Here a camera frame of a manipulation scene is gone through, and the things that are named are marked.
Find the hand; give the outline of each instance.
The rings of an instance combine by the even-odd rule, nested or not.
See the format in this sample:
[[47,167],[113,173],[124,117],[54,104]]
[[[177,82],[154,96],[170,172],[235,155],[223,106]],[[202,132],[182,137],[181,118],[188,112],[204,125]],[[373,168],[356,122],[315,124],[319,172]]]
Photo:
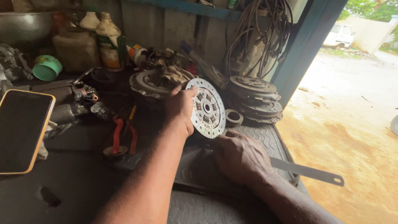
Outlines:
[[260,179],[260,174],[273,172],[261,142],[235,131],[219,135],[214,142],[220,147],[215,152],[217,164],[234,182],[251,187]]
[[181,122],[186,126],[188,136],[193,133],[191,122],[193,103],[192,97],[196,96],[196,86],[187,90],[181,90],[183,84],[174,88],[166,100],[166,119],[168,121]]

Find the smartphone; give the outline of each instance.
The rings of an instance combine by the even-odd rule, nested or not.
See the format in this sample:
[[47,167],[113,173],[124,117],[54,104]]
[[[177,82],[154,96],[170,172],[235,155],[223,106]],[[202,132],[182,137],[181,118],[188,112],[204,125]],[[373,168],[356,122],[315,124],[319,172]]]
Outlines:
[[55,97],[9,90],[0,102],[0,174],[32,170]]

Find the dirt ground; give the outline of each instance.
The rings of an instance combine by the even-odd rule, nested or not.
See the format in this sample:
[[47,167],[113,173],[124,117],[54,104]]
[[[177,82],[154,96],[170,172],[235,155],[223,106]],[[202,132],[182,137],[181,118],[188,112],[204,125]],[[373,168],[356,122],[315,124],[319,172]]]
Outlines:
[[346,223],[398,220],[398,57],[318,53],[277,127],[297,164],[341,175],[339,187],[301,177],[310,196]]

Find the forearm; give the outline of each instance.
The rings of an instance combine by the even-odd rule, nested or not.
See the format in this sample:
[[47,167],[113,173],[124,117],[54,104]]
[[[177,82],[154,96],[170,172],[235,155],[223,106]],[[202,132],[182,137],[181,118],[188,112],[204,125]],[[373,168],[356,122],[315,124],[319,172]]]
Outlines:
[[166,223],[170,193],[188,136],[185,124],[165,124],[148,153],[108,203],[99,223]]
[[251,188],[285,224],[343,223],[308,195],[293,187],[271,167],[259,170],[259,179]]

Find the tire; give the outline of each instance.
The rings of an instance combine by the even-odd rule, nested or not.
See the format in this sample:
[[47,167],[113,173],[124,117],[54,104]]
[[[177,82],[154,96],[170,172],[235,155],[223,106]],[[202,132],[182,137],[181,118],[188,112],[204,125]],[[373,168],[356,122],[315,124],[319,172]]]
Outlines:
[[391,130],[398,135],[398,115],[391,121]]

